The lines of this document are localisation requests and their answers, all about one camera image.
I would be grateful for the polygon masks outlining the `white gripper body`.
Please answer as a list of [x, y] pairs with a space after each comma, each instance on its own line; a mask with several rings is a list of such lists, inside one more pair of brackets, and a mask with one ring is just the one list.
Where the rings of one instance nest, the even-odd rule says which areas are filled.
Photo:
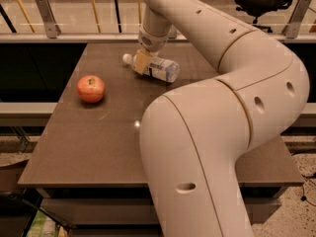
[[170, 29], [170, 26], [164, 28], [145, 28], [141, 26], [138, 41], [143, 48], [150, 52], [160, 51], [167, 43]]

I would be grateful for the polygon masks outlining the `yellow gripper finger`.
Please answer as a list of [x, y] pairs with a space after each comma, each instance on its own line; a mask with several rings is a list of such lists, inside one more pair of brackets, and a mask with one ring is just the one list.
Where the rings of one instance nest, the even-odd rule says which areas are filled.
[[145, 48], [141, 48], [136, 52], [134, 57], [133, 69], [138, 74], [143, 74], [150, 60], [157, 56], [157, 52], [151, 52]]

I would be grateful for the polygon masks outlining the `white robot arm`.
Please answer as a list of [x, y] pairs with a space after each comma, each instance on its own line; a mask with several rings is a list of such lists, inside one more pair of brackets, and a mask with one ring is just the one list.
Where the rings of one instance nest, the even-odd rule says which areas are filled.
[[297, 120], [307, 70], [278, 40], [198, 0], [143, 1], [147, 38], [175, 26], [218, 72], [143, 115], [140, 152], [163, 235], [254, 237], [235, 163]]

